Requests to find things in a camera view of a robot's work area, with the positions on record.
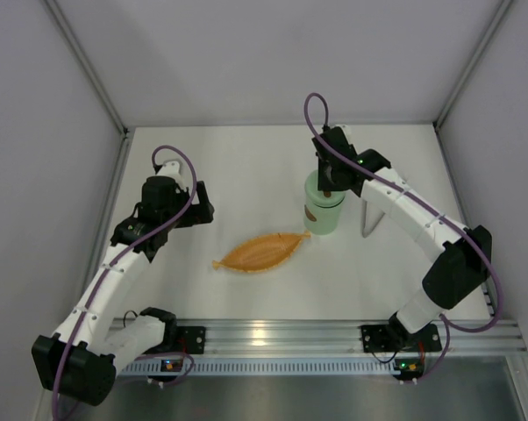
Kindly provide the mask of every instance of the black mounting bracket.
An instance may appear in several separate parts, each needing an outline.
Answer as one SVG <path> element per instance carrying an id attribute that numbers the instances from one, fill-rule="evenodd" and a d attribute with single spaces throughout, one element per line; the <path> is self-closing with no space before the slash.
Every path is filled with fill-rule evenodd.
<path id="1" fill-rule="evenodd" d="M 420 342 L 426 353 L 436 353 L 442 349 L 438 327 L 433 323 L 400 341 L 396 340 L 394 333 L 389 330 L 389 324 L 362 325 L 360 328 L 365 353 L 419 353 Z"/>
<path id="2" fill-rule="evenodd" d="M 176 349 L 173 351 L 186 349 L 186 352 L 191 355 L 202 355 L 205 348 L 205 332 L 204 326 L 178 326 Z"/>

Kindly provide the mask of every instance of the cable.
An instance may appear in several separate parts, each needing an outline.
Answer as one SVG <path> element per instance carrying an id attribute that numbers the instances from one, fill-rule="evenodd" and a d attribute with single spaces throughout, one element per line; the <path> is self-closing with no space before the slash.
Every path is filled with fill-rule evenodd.
<path id="1" fill-rule="evenodd" d="M 124 324 L 124 327 L 125 327 L 125 318 L 127 317 L 129 313 L 133 313 L 133 316 L 135 316 L 135 318 L 138 318 L 138 313 L 136 313 L 133 310 L 128 310 L 127 312 L 124 313 L 124 318 L 122 319 L 122 323 Z"/>
<path id="2" fill-rule="evenodd" d="M 375 355 L 374 353 L 371 353 L 373 355 L 373 358 L 375 358 L 376 360 L 378 360 L 381 364 L 389 364 L 390 362 L 392 362 L 393 360 L 395 360 L 395 357 L 396 355 L 398 354 L 398 351 L 395 351 L 395 353 L 393 353 L 393 356 L 390 357 L 388 360 L 379 360 L 379 357 L 377 357 L 377 355 Z"/>
<path id="3" fill-rule="evenodd" d="M 194 197 L 196 196 L 196 171 L 194 169 L 194 165 L 182 151 L 175 148 L 174 146 L 169 145 L 163 145 L 157 147 L 153 154 L 151 155 L 151 162 L 155 165 L 155 155 L 162 149 L 168 149 L 175 153 L 178 153 L 186 162 L 190 169 L 190 173 L 192 174 L 192 192 L 190 194 L 190 197 L 188 198 L 188 201 L 182 209 L 180 209 L 172 218 L 170 218 L 167 222 L 165 222 L 163 225 L 159 226 L 158 228 L 155 228 L 148 234 L 144 235 L 143 237 L 136 239 L 133 241 L 128 247 L 126 247 L 122 252 L 120 252 L 112 261 L 110 262 L 110 266 L 113 267 L 118 261 L 124 257 L 127 253 L 129 253 L 131 250 L 133 250 L 136 246 L 141 244 L 142 242 L 150 239 L 153 235 L 156 235 L 157 233 L 166 230 L 169 226 L 172 226 L 178 219 L 184 215 L 184 212 L 190 207 L 192 204 L 192 201 L 194 200 Z M 90 305 L 95 299 L 96 294 L 98 293 L 98 290 L 100 289 L 101 285 L 104 282 L 104 279 L 106 278 L 106 275 L 109 273 L 109 269 L 105 269 L 98 278 L 98 281 L 95 284 L 95 287 L 90 292 L 90 296 L 87 299 L 87 302 L 85 303 L 85 309 L 90 308 Z M 54 386 L 52 387 L 52 417 L 54 418 L 54 421 L 60 421 L 59 415 L 58 415 L 58 394 L 60 393 L 60 384 L 61 384 L 61 377 L 63 375 L 63 368 L 65 367 L 65 363 L 67 362 L 69 351 L 71 350 L 71 346 L 73 345 L 73 342 L 75 341 L 75 337 L 77 336 L 77 333 L 79 332 L 79 329 L 81 328 L 82 321 L 85 319 L 85 311 L 82 311 L 79 315 L 79 318 L 77 318 L 77 322 L 75 323 L 75 327 L 73 328 L 73 331 L 69 335 L 69 339 L 65 347 L 63 348 L 63 353 L 61 354 L 60 363 L 57 366 L 57 371 L 55 373 L 55 379 L 54 379 Z"/>
<path id="4" fill-rule="evenodd" d="M 420 351 L 420 363 L 424 364 L 425 352 L 424 352 L 424 344 L 422 343 L 421 340 L 418 342 L 418 351 Z"/>
<path id="5" fill-rule="evenodd" d="M 184 338 L 180 338 L 176 342 L 182 345 L 182 352 L 186 353 L 186 341 L 184 340 Z"/>
<path id="6" fill-rule="evenodd" d="M 422 208 L 424 208 L 426 211 L 430 212 L 434 217 L 439 216 L 439 212 L 432 208 L 428 203 L 426 203 L 424 200 L 420 199 L 418 196 L 415 196 L 414 194 L 410 193 L 409 191 L 404 191 L 403 188 L 400 186 L 394 184 L 393 182 L 390 182 L 389 180 L 385 180 L 384 178 L 380 177 L 379 175 L 376 175 L 375 173 L 372 173 L 371 171 L 367 170 L 366 168 L 362 167 L 361 165 L 358 165 L 357 163 L 350 161 L 347 159 L 346 156 L 342 155 L 341 153 L 338 153 L 334 148 L 332 148 L 326 141 L 323 139 L 323 137 L 318 134 L 317 130 L 315 130 L 315 127 L 313 126 L 312 122 L 310 121 L 309 117 L 309 101 L 313 98 L 318 98 L 321 100 L 323 104 L 326 104 L 326 100 L 323 96 L 316 92 L 311 92 L 306 98 L 305 103 L 303 106 L 303 114 L 305 116 L 305 121 L 307 123 L 307 126 L 309 126 L 310 131 L 313 133 L 313 136 L 315 136 L 315 139 L 318 140 L 318 142 L 332 155 L 334 155 L 336 158 L 341 160 L 342 162 L 345 162 L 346 165 L 350 166 L 353 169 L 356 169 L 357 171 L 360 171 L 362 174 L 367 175 L 370 178 L 373 178 L 374 180 L 377 180 L 378 182 L 381 182 L 382 184 L 390 187 L 391 189 L 394 189 L 398 191 L 399 193 L 403 193 L 405 196 L 407 196 L 409 199 L 414 201 L 415 203 L 419 204 Z M 494 313 L 494 316 L 488 321 L 487 324 L 481 326 L 481 327 L 475 327 L 475 328 L 469 328 L 469 327 L 463 327 L 456 325 L 455 323 L 451 322 L 445 315 L 441 315 L 441 319 L 446 324 L 446 327 L 451 326 L 453 329 L 456 329 L 458 331 L 462 332 L 469 332 L 469 333 L 479 333 L 479 332 L 485 332 L 488 329 L 492 328 L 493 326 L 498 323 L 498 320 L 502 316 L 503 311 L 503 290 L 502 290 L 502 283 L 500 282 L 500 278 L 498 277 L 498 273 L 494 270 L 494 267 L 490 263 L 490 260 L 486 257 L 484 252 L 481 250 L 480 247 L 476 245 L 476 243 L 467 235 L 466 232 L 461 230 L 457 225 L 455 225 L 453 222 L 451 222 L 447 217 L 440 218 L 440 221 L 443 222 L 445 225 L 447 225 L 449 228 L 451 228 L 453 231 L 455 231 L 457 234 L 459 234 L 478 254 L 478 256 L 481 258 L 482 262 L 484 263 L 484 266 L 488 269 L 490 276 L 492 277 L 492 280 L 494 281 L 494 286 L 496 288 L 496 312 Z"/>
<path id="7" fill-rule="evenodd" d="M 190 367 L 186 369 L 184 374 L 179 375 L 176 377 L 173 381 L 170 383 L 166 383 L 166 386 L 176 386 L 177 384 L 180 384 L 186 380 L 186 377 L 190 374 L 190 372 L 194 369 L 196 366 L 196 362 L 194 361 L 194 357 L 192 357 L 189 353 L 181 353 L 180 351 L 175 351 L 172 353 L 152 353 L 149 355 L 140 355 L 138 358 L 136 358 L 136 361 L 140 360 L 151 360 L 153 357 L 174 357 L 179 356 L 182 357 L 182 360 L 184 358 L 188 358 L 190 360 Z"/>
<path id="8" fill-rule="evenodd" d="M 446 357 L 447 352 L 449 351 L 449 346 L 451 345 L 451 333 L 449 332 L 449 323 L 447 323 L 447 321 L 443 318 L 443 315 L 441 315 L 439 317 L 443 321 L 443 326 L 446 328 L 446 344 L 443 347 L 443 349 L 441 350 L 441 354 L 439 355 L 439 357 L 436 360 L 436 362 L 433 363 L 433 366 L 431 366 L 429 370 L 424 372 L 422 377 L 417 378 L 416 379 L 416 383 L 422 382 L 423 380 L 426 379 L 426 377 L 432 375 L 432 373 L 436 370 L 436 368 L 439 366 L 439 364 L 441 364 L 441 361 L 443 361 L 443 359 Z"/>

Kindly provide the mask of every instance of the white table surface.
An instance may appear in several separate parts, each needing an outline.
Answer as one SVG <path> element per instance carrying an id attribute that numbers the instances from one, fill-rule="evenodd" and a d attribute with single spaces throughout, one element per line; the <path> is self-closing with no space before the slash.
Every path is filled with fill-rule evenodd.
<path id="1" fill-rule="evenodd" d="M 358 151 L 384 154 L 423 197 L 460 220 L 438 141 L 430 125 L 356 125 Z M 239 243 L 269 232 L 303 232 L 303 184 L 316 158 L 304 126 L 139 128 L 111 219 L 129 217 L 141 186 L 153 175 L 159 145 L 180 148 L 206 183 L 215 219 L 172 231 L 121 307 L 148 306 L 179 318 L 386 319 L 420 288 L 430 264 L 390 219 L 360 236 L 360 199 L 345 200 L 334 233 L 306 240 L 282 266 L 255 275 L 213 270 Z M 162 151 L 158 161 L 171 159 Z M 188 169 L 184 166 L 187 182 Z M 487 319 L 480 289 L 451 319 Z"/>

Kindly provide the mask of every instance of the metal frame edge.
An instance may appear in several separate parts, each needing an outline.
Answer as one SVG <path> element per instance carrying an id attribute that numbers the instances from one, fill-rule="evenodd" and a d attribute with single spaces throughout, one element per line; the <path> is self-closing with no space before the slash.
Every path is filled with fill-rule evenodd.
<path id="1" fill-rule="evenodd" d="M 87 54 L 82 49 L 79 39 L 76 37 L 75 32 L 71 28 L 71 25 L 65 17 L 58 1 L 41 0 L 41 2 L 43 3 L 46 12 L 52 19 L 54 25 L 57 27 L 61 37 L 68 45 L 70 53 L 74 56 L 78 66 L 81 68 L 92 89 L 95 91 L 98 100 L 108 113 L 112 123 L 119 131 L 120 135 L 124 137 L 127 134 L 127 128 L 124 126 L 122 118 L 119 116 L 114 103 L 111 101 L 94 67 L 90 63 Z"/>
<path id="2" fill-rule="evenodd" d="M 451 93 L 447 97 L 443 107 L 441 108 L 441 111 L 438 114 L 438 117 L 434 122 L 436 132 L 438 132 L 441 129 L 441 126 L 446 122 L 447 117 L 459 99 L 460 94 L 467 87 L 468 82 L 471 80 L 471 76 L 481 63 L 482 57 L 489 49 L 492 41 L 496 38 L 497 32 L 502 27 L 506 17 L 510 14 L 511 6 L 516 2 L 517 0 L 502 0 L 496 7 L 492 18 L 482 32 L 482 35 L 476 43 L 476 46 L 474 47 L 467 64 L 460 72 L 457 82 L 453 85 Z"/>
<path id="3" fill-rule="evenodd" d="M 100 267 L 100 260 L 102 259 L 102 253 L 105 245 L 106 236 L 108 233 L 108 227 L 111 221 L 111 215 L 114 211 L 114 206 L 116 205 L 116 198 L 120 189 L 120 184 L 122 182 L 122 177 L 124 176 L 125 164 L 130 153 L 133 135 L 135 131 L 128 133 L 124 137 L 118 151 L 118 157 L 114 169 L 112 171 L 112 177 L 108 188 L 108 193 L 106 198 L 103 201 L 102 213 L 100 220 L 96 226 L 96 235 L 93 242 L 92 251 L 90 252 L 89 261 L 87 263 L 87 269 L 85 276 L 82 279 L 82 284 L 79 288 L 79 296 L 87 288 L 87 285 L 94 277 L 96 271 Z"/>
<path id="4" fill-rule="evenodd" d="M 449 181 L 451 182 L 451 190 L 453 191 L 455 202 L 457 203 L 457 207 L 459 208 L 460 217 L 463 219 L 463 222 L 466 225 L 470 225 L 471 217 L 468 214 L 465 201 L 463 200 L 463 198 L 461 197 L 459 193 L 459 189 L 457 187 L 457 181 L 455 180 L 455 177 L 454 177 L 455 173 L 453 171 L 453 164 L 449 160 L 449 153 L 447 152 L 446 146 L 444 145 L 443 141 L 441 140 L 441 137 L 439 136 L 439 131 L 436 129 L 435 124 L 433 125 L 433 129 L 436 134 L 436 139 L 438 140 L 439 151 L 441 152 L 443 163 L 446 167 L 447 177 L 449 177 Z"/>
<path id="5" fill-rule="evenodd" d="M 528 354 L 506 357 L 517 399 L 528 420 Z"/>
<path id="6" fill-rule="evenodd" d="M 51 402 L 52 392 L 50 392 L 49 390 L 42 389 L 38 400 L 38 406 L 36 407 L 36 410 L 34 411 L 34 415 L 31 420 L 49 421 L 50 419 L 52 419 Z"/>
<path id="7" fill-rule="evenodd" d="M 373 320 L 233 320 L 183 319 L 178 325 L 205 326 L 205 349 L 196 358 L 365 358 L 360 327 L 383 322 Z M 457 321 L 467 327 L 483 325 L 485 320 Z M 438 327 L 442 342 L 446 329 Z M 123 328 L 115 318 L 111 331 Z M 502 320 L 491 332 L 473 335 L 452 330 L 449 357 L 486 357 L 526 355 L 521 331 L 515 321 Z M 391 353 L 380 353 L 390 357 Z M 400 353 L 415 357 L 416 353 Z"/>

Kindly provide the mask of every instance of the orange plastic leaf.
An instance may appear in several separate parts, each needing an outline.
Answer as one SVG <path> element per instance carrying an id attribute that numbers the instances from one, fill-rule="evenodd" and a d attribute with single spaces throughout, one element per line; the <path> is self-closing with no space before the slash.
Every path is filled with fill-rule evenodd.
<path id="1" fill-rule="evenodd" d="M 286 261 L 310 232 L 293 234 L 278 232 L 262 235 L 233 249 L 221 261 L 213 261 L 213 268 L 221 267 L 245 273 L 263 272 Z"/>

